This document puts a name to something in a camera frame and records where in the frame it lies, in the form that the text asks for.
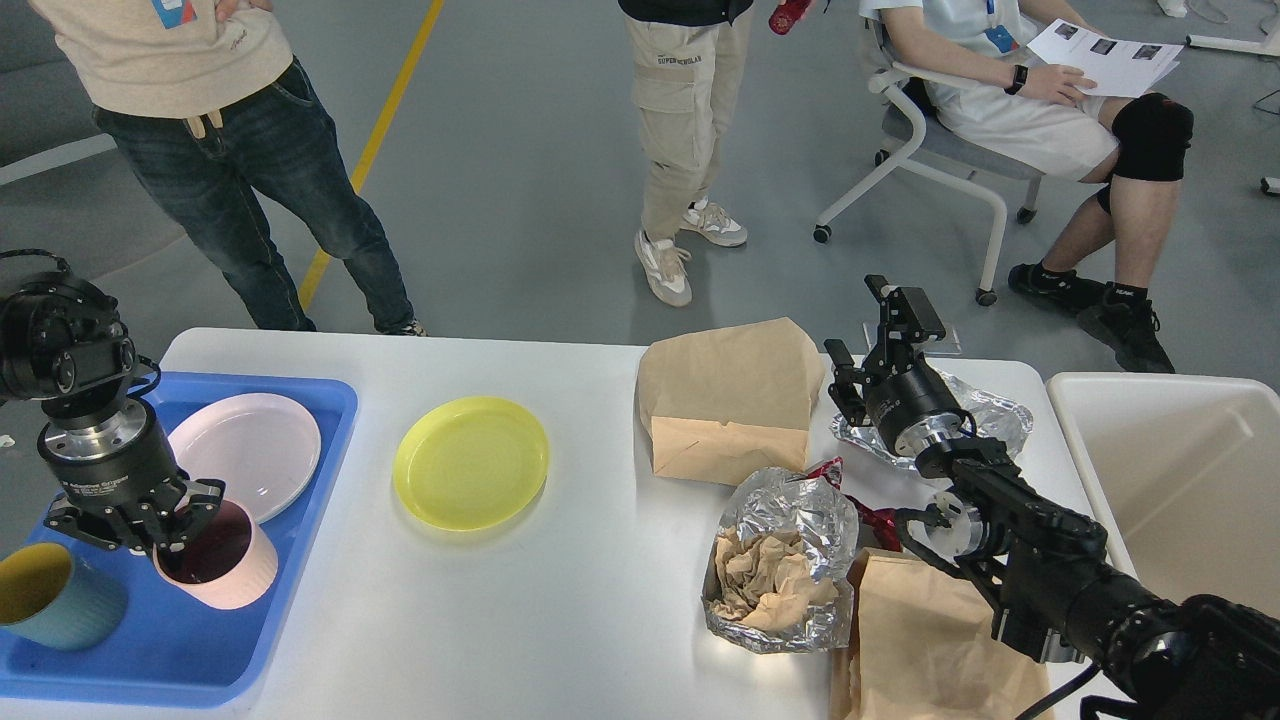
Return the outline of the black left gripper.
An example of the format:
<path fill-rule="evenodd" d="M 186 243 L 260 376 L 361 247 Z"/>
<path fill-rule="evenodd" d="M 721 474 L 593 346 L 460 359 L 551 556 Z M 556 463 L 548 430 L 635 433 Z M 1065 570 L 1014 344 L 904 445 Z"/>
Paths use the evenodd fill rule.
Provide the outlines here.
<path fill-rule="evenodd" d="M 45 400 L 49 424 L 38 452 L 63 488 L 45 527 L 104 551 L 180 552 L 218 515 L 223 480 L 187 480 L 157 421 L 140 398 L 110 398 L 93 409 L 86 400 Z M 150 506 L 147 536 L 119 507 Z"/>

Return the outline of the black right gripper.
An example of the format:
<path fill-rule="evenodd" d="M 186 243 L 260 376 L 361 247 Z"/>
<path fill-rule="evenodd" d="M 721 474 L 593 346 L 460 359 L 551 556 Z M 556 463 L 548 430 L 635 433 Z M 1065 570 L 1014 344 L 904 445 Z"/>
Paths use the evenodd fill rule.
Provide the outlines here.
<path fill-rule="evenodd" d="M 922 350 L 947 331 L 923 288 L 891 284 L 883 275 L 864 281 L 879 304 L 876 345 L 863 366 L 842 340 L 824 341 L 833 373 L 828 396 L 850 427 L 873 425 L 895 456 L 916 457 L 959 438 L 968 418 Z M 863 398 L 865 373 L 886 377 L 865 386 Z"/>

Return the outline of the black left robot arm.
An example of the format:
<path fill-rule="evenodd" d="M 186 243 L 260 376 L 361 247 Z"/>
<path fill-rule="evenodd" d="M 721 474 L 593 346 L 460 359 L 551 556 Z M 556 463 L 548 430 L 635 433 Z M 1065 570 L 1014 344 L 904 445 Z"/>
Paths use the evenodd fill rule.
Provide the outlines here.
<path fill-rule="evenodd" d="M 225 486 L 182 470 L 146 400 L 161 377 L 140 356 L 118 302 L 63 258 L 3 292 L 3 400 L 37 400 L 37 450 L 61 493 L 45 525 L 101 550 L 186 550 Z"/>

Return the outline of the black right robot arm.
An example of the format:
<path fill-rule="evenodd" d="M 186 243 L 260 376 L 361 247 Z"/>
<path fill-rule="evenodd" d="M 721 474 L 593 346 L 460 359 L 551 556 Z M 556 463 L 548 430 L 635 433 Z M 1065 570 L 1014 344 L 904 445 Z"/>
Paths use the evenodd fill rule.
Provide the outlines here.
<path fill-rule="evenodd" d="M 925 509 L 896 511 L 899 539 L 979 591 L 996 641 L 1038 662 L 1091 662 L 1024 717 L 1105 674 L 1125 700 L 1088 696 L 1083 719 L 1275 719 L 1277 621 L 1212 594 L 1172 603 L 1108 565 L 1106 529 L 1038 495 L 928 365 L 922 343 L 945 325 L 925 292 L 882 275 L 865 283 L 878 340 L 863 363 L 826 341 L 829 396 L 850 425 L 873 427 L 892 455 L 943 480 Z"/>

